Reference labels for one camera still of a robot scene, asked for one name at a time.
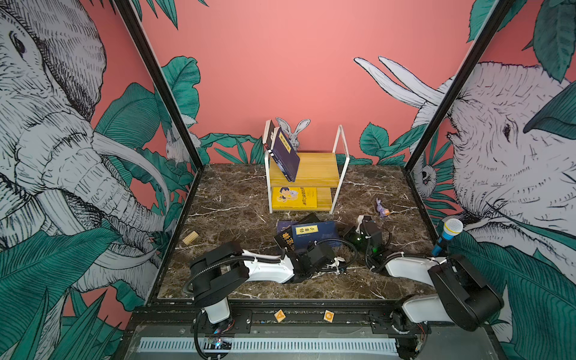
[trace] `elephant tusk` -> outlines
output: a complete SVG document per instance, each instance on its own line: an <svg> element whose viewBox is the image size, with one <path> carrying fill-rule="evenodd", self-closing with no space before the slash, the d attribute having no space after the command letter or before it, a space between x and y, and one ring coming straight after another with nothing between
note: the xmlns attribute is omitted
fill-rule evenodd
<svg viewBox="0 0 576 360"><path fill-rule="evenodd" d="M147 262L156 254L156 250L152 250L141 256L127 256L106 249L97 259L94 264L110 270L125 270L140 266Z"/></svg>
<svg viewBox="0 0 576 360"><path fill-rule="evenodd" d="M404 89L402 86L393 82L382 70L378 69L376 66L372 65L368 61L362 58L355 58L354 61L362 66L374 80L380 85L380 87L390 94L393 98L402 101L405 104L413 106L415 108L421 108L426 100L416 95L410 90Z"/></svg>
<svg viewBox="0 0 576 360"><path fill-rule="evenodd" d="M428 85L424 84L419 78L417 78L413 73L408 71L404 66L387 59L383 56L378 58L384 66L388 68L394 74L401 83L406 85L409 90L412 90L419 97L427 100L428 102L438 106L444 98L444 94L438 90L435 90Z"/></svg>
<svg viewBox="0 0 576 360"><path fill-rule="evenodd" d="M86 230L72 213L62 190L46 190L36 195L36 200L64 235L74 235Z"/></svg>
<svg viewBox="0 0 576 360"><path fill-rule="evenodd" d="M162 188L164 199L166 199L166 213L168 212L168 209L170 209L170 192L168 191L168 186L166 186L166 181L164 181L160 171L158 171L150 161L133 149L130 149L128 146L122 145L121 143L107 138L97 132L94 132L92 147L100 155L116 156L129 161L134 165L140 166L142 169L146 170L148 174L152 175Z"/></svg>

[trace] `rabbit illustration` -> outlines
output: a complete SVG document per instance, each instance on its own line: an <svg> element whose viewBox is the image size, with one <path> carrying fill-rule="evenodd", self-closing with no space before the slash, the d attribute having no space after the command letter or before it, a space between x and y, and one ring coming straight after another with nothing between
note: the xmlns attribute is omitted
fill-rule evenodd
<svg viewBox="0 0 576 360"><path fill-rule="evenodd" d="M306 129L306 126L310 125L310 119L304 119L301 122L299 122L298 125L296 126L296 130L294 130L293 133L288 122L282 120L281 118L276 118L276 121L280 125L282 131L284 131L284 133L288 135L288 138L290 139L290 143L292 144L292 146L294 146L294 148L298 150L298 148L300 147L300 141L298 141L298 134L302 130Z"/></svg>

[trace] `dark blue book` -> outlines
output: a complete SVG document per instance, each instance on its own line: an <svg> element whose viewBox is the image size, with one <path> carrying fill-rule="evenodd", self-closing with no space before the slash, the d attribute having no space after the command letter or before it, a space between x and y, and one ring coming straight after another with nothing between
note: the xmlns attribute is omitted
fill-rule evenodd
<svg viewBox="0 0 576 360"><path fill-rule="evenodd" d="M340 238L334 221L292 225L292 236L294 238L294 245L297 249L306 248L310 242L328 238ZM332 247L338 247L341 245L338 241L330 241L329 244Z"/></svg>
<svg viewBox="0 0 576 360"><path fill-rule="evenodd" d="M284 176L286 176L288 181L296 181L300 156L298 156L298 153L292 147L288 137L279 127L274 128L272 144L269 152L270 156L274 159L278 168L282 171Z"/></svg>

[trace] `dark marble surface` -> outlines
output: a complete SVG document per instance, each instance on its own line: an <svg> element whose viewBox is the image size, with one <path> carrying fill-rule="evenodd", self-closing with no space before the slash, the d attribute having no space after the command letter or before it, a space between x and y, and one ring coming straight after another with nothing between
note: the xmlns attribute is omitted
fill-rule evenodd
<svg viewBox="0 0 576 360"><path fill-rule="evenodd" d="M376 198L398 213L378 218ZM301 219L308 212L268 213L266 172L263 165L212 164L199 184L196 198L175 252L169 259L159 298L182 298L182 285L190 276L188 263L223 242L237 240L246 250L276 255L273 236L277 220ZM322 221L355 225L359 215L372 215L378 226L392 232L391 248L406 252L432 249L412 193L397 166L349 166L334 214L316 213ZM200 236L189 246L182 239L196 231ZM248 282L230 298L260 299L377 299L395 300L409 294L430 294L434 289L408 279L388 278L370 272L358 260L347 274L314 275L300 284Z"/></svg>

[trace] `book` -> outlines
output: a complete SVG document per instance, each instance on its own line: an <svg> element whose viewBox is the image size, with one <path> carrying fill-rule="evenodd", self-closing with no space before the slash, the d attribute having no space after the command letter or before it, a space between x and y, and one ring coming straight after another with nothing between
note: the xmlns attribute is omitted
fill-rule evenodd
<svg viewBox="0 0 576 360"><path fill-rule="evenodd" d="M328 238L340 238L334 221L322 221L314 223L300 223L292 226L292 237L296 247L308 246L310 242ZM342 243L330 241L330 246L338 247Z"/></svg>
<svg viewBox="0 0 576 360"><path fill-rule="evenodd" d="M276 234L283 232L294 224L297 224L296 220L278 220L276 222Z"/></svg>
<svg viewBox="0 0 576 360"><path fill-rule="evenodd" d="M320 222L320 219L316 216L315 213L308 214L304 219L298 221L298 223L313 223L313 222ZM288 251L295 251L296 247L294 245L294 238L292 238L292 226L289 226L286 230L276 234L274 236L274 240L280 247L280 249L286 248Z"/></svg>
<svg viewBox="0 0 576 360"><path fill-rule="evenodd" d="M315 209L318 207L316 188L272 188L272 207L274 209Z"/></svg>
<svg viewBox="0 0 576 360"><path fill-rule="evenodd" d="M289 182L296 181L300 156L288 141L286 134L281 128L275 127L272 133L272 145L270 156L274 159L278 168Z"/></svg>

